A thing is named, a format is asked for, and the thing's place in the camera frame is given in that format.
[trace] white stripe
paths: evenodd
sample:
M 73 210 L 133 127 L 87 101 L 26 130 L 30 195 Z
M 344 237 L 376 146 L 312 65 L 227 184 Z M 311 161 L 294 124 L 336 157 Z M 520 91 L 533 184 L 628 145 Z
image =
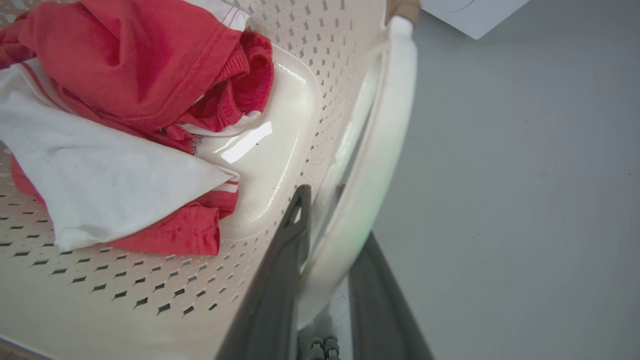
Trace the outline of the white stripe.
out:
M 242 133 L 244 131 L 244 128 L 247 125 L 254 123 L 258 118 L 260 118 L 261 115 L 262 113 L 259 111 L 256 111 L 256 110 L 251 111 L 249 114 L 242 115 L 240 120 L 238 120 L 238 122 L 236 122 L 234 125 L 229 125 L 225 127 L 219 133 L 215 133 L 211 130 L 202 129 L 201 127 L 191 125 L 191 124 L 181 124 L 179 126 L 190 134 L 211 136 L 214 138 L 224 138 L 227 136 L 234 136 L 239 133 Z
M 249 14 L 238 8 L 224 3 L 222 0 L 185 0 L 187 3 L 199 6 L 212 13 L 224 26 L 231 30 L 244 31 L 249 21 Z

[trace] gray floor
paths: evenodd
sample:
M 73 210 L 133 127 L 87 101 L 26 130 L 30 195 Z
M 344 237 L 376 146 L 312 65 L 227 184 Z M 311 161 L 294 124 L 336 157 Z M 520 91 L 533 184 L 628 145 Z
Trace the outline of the gray floor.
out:
M 640 359 L 640 2 L 424 14 L 374 228 L 438 360 Z

